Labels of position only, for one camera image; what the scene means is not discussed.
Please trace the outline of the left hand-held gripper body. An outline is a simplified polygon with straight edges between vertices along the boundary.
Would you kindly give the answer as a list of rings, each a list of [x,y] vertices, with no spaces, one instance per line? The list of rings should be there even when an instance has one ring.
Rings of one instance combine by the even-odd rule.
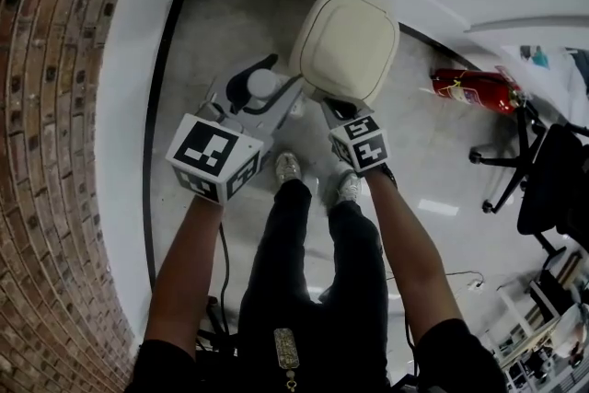
[[[185,114],[167,151],[181,187],[229,202],[260,171],[276,131],[274,112],[232,114],[213,101]]]

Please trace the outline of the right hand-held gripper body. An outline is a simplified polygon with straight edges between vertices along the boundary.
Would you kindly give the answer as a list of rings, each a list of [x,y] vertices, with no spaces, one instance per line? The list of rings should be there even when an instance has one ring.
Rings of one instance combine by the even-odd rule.
[[[349,121],[329,132],[336,156],[357,173],[378,167],[389,158],[387,133],[373,114]]]

